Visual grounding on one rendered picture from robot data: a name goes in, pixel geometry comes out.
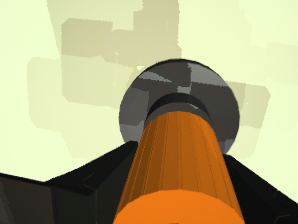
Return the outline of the orange knob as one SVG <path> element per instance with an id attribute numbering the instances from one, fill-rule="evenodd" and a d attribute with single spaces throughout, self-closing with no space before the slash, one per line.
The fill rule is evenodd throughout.
<path id="1" fill-rule="evenodd" d="M 190 112 L 144 129 L 113 224 L 245 224 L 209 123 Z"/>

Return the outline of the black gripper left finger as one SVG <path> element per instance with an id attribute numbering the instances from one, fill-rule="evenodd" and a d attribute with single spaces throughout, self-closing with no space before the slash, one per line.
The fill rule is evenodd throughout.
<path id="1" fill-rule="evenodd" d="M 0 172 L 0 224 L 113 224 L 137 141 L 47 181 Z"/>

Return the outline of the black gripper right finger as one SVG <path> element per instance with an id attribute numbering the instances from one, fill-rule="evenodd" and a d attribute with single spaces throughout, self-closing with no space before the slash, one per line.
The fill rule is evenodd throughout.
<path id="1" fill-rule="evenodd" d="M 298 224 L 298 203 L 229 154 L 222 154 L 245 224 Z"/>

